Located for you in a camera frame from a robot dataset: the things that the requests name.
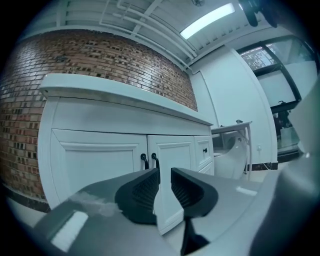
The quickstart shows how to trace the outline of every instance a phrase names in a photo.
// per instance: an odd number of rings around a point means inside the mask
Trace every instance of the brick wall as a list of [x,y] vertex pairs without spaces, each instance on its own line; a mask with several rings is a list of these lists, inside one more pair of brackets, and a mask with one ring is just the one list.
[[37,143],[49,73],[116,80],[197,110],[188,75],[167,58],[130,39],[88,30],[61,30],[19,43],[0,80],[0,176],[10,188],[45,199]]

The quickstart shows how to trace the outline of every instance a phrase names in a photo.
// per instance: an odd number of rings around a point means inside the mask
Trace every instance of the white countertop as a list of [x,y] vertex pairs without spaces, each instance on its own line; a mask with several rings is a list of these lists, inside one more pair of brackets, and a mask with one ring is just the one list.
[[153,92],[105,78],[81,74],[47,74],[39,90],[46,97],[97,100],[164,113],[211,126],[210,117]]
[[211,128],[211,134],[220,134],[220,133],[227,133],[227,132],[242,130],[248,127],[251,123],[252,121],[241,122],[241,123],[236,123],[233,125],[222,126],[217,128]]

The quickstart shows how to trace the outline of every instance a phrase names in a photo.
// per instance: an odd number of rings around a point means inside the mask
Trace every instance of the ceiling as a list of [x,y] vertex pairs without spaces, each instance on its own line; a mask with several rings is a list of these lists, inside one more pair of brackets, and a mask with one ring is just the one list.
[[[180,32],[205,14],[232,3],[235,12],[188,40]],[[261,14],[251,27],[237,0],[56,0],[27,27],[21,39],[53,30],[91,29],[133,39],[165,55],[182,69],[245,35],[273,29]]]

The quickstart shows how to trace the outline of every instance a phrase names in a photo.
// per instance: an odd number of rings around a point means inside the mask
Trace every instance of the pipe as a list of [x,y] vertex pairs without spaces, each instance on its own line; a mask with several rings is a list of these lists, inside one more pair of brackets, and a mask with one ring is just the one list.
[[162,45],[158,44],[157,42],[141,35],[141,34],[138,34],[138,33],[133,33],[131,30],[128,30],[128,29],[125,29],[123,27],[119,27],[119,26],[115,26],[115,25],[111,25],[111,24],[106,24],[106,23],[103,23],[102,20],[103,20],[103,16],[105,15],[105,12],[107,10],[107,6],[109,4],[110,0],[107,0],[106,2],[106,5],[105,5],[105,8],[102,12],[102,15],[101,15],[101,18],[100,18],[100,21],[99,21],[99,25],[101,26],[105,26],[105,27],[109,27],[109,28],[113,28],[113,29],[117,29],[117,30],[120,30],[120,31],[124,31],[124,32],[127,32],[127,33],[130,33],[130,34],[134,34],[135,36],[137,37],[140,37],[142,38],[143,40],[146,40],[147,42],[150,42],[152,43],[153,45],[159,47],[160,49],[164,50],[165,52],[167,52],[169,55],[171,55],[173,58],[175,58],[176,60],[178,60],[180,63],[182,63],[184,65],[185,68],[188,68],[191,70],[192,74],[194,73],[192,68],[187,65],[182,59],[180,59],[178,56],[176,56],[175,54],[173,54],[171,51],[169,51],[168,49],[166,49],[165,47],[163,47]]
[[[163,0],[153,0],[153,2],[149,5],[149,7],[144,11],[144,15],[150,16],[152,12],[161,4]],[[139,30],[141,29],[141,26],[139,24],[136,24],[133,32],[138,33]]]
[[[178,36],[176,33],[174,33],[171,29],[167,28],[165,25],[163,25],[162,23],[160,23],[159,21],[155,20],[154,18],[151,18],[150,16],[148,15],[145,15],[144,13],[140,12],[140,11],[137,11],[137,10],[134,10],[132,8],[127,8],[125,6],[122,6],[121,5],[121,2],[122,0],[118,0],[117,4],[116,4],[116,7],[120,10],[123,10],[123,11],[128,11],[130,13],[133,13],[133,14],[136,14],[136,15],[139,15],[143,18],[145,18],[146,20],[149,20],[153,23],[155,23],[157,26],[159,26],[160,28],[162,28],[163,30],[165,30],[166,32],[168,32],[171,36],[175,37],[181,44],[183,44],[188,50],[189,52],[194,56],[194,57],[197,57],[197,54],[195,53],[195,51],[180,37]],[[149,26],[151,27],[152,31],[155,31],[157,30],[156,28],[152,27],[152,26]]]
[[118,18],[123,18],[126,21],[130,21],[130,22],[139,24],[139,25],[141,25],[143,27],[146,27],[147,29],[150,29],[150,30],[156,32],[158,35],[160,35],[163,38],[167,39],[169,42],[171,42],[176,47],[178,47],[181,51],[183,51],[191,60],[194,59],[194,57],[188,51],[186,51],[184,48],[182,48],[180,44],[178,44],[177,42],[172,40],[171,37],[167,36],[165,33],[162,33],[161,31],[155,29],[153,26],[147,25],[147,24],[145,24],[145,23],[143,23],[140,20],[137,20],[135,18],[130,18],[130,17],[127,17],[127,16],[123,17],[121,14],[113,13],[112,15],[115,16],[115,17],[118,17]]

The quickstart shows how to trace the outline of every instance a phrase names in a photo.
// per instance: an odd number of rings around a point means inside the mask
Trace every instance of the window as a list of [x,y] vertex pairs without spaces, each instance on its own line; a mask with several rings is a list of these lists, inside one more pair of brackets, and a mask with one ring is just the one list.
[[301,94],[305,96],[317,78],[317,55],[295,36],[261,41],[238,50],[238,53],[259,80],[269,102],[278,155],[296,152],[299,138],[288,115],[302,99]]
[[299,137],[288,119],[291,110],[273,114],[278,154],[298,150]]
[[240,55],[253,71],[276,63],[275,60],[262,47],[248,50]]
[[307,47],[298,39],[278,41],[266,44],[266,46],[284,65],[315,60]]

